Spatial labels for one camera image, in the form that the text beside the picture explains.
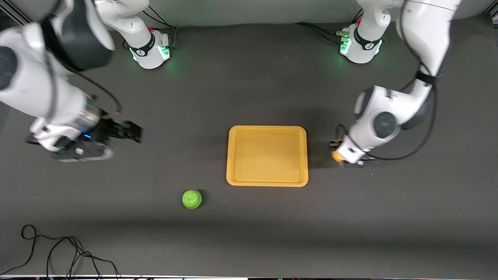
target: gray wall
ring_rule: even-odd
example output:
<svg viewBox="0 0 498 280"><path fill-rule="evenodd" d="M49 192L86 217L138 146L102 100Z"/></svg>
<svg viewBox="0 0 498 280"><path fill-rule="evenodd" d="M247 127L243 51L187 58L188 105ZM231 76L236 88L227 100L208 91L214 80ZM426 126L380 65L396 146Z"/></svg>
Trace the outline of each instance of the gray wall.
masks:
<svg viewBox="0 0 498 280"><path fill-rule="evenodd" d="M11 0L33 19L39 19L55 0ZM463 0L456 18L474 16L494 0ZM355 0L150 0L170 24L218 26L247 23L346 22L359 9ZM161 27L140 16L148 25Z"/></svg>

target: yellow tray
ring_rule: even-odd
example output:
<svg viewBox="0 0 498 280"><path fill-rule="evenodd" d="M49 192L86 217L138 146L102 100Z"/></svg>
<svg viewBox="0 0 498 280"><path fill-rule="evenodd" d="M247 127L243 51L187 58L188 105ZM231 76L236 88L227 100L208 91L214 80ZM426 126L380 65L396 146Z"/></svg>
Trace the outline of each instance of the yellow tray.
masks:
<svg viewBox="0 0 498 280"><path fill-rule="evenodd" d="M232 127L228 138L227 181L233 186L306 185L306 131L286 126Z"/></svg>

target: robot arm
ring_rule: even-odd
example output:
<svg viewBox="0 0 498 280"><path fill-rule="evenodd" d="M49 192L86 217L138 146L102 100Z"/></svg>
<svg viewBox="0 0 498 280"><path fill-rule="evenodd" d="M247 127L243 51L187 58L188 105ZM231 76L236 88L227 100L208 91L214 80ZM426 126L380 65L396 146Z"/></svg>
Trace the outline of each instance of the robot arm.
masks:
<svg viewBox="0 0 498 280"><path fill-rule="evenodd" d="M67 76L106 65L114 43L92 0L60 0L55 10L0 33L0 101L36 117L34 140L55 158L107 159L119 126Z"/></svg>
<svg viewBox="0 0 498 280"><path fill-rule="evenodd" d="M136 16L149 6L149 0L95 0L95 5L104 23L130 45L134 60L142 68L157 68L170 58L169 36L149 30Z"/></svg>
<svg viewBox="0 0 498 280"><path fill-rule="evenodd" d="M428 96L450 43L451 19L461 0L407 0L398 33L418 55L421 67L409 94L373 86L357 99L359 116L339 147L338 162L358 163L375 147L391 141L401 130L421 123Z"/></svg>

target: green ball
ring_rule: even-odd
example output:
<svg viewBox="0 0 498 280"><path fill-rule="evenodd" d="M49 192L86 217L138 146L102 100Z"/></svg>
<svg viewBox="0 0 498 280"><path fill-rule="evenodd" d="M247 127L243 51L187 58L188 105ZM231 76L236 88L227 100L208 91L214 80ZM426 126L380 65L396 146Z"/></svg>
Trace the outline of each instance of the green ball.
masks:
<svg viewBox="0 0 498 280"><path fill-rule="evenodd" d="M202 196L201 193L196 190L188 190L183 194L182 202L185 208L195 209L201 205Z"/></svg>

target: dark gray table surface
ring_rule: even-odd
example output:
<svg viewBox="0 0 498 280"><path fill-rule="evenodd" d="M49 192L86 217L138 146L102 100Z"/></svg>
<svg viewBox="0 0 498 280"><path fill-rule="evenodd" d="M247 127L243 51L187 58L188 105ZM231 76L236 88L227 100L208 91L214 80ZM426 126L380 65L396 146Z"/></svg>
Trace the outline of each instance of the dark gray table surface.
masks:
<svg viewBox="0 0 498 280"><path fill-rule="evenodd" d="M33 118L12 111L0 135L0 267L27 258L19 232L31 223L76 235L128 275L498 279L498 49L489 15L452 25L427 146L404 161L340 169L327 142L337 123L353 123L358 94L374 84L398 89L415 72L394 24L386 37L371 63L355 65L303 26L182 28L172 60L146 71L115 36L112 63L89 76L119 96L121 118L143 126L143 143L114 140L111 160L61 163L23 143ZM230 186L234 125L304 127L309 183ZM426 125L375 153L410 151ZM202 207L182 206L187 189L203 191ZM43 274L52 245L40 241L13 273ZM57 249L55 272L65 274L71 258L68 245ZM94 274L90 262L78 273Z"/></svg>

